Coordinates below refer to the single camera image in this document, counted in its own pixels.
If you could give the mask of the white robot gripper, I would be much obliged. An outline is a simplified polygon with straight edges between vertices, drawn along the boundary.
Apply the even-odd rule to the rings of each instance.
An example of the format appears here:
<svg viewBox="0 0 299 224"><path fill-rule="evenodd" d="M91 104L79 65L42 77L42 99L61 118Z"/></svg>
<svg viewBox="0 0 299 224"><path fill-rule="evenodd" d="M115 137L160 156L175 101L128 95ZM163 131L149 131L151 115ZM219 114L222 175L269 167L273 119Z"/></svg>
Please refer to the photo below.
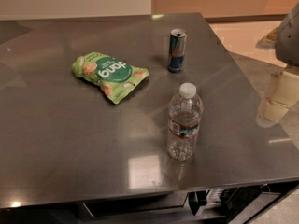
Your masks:
<svg viewBox="0 0 299 224"><path fill-rule="evenodd" d="M276 38L278 60L295 66L286 66L274 76L268 99L262 99L256 123L269 128L279 123L289 109L299 101L299 3L282 20Z"/></svg>

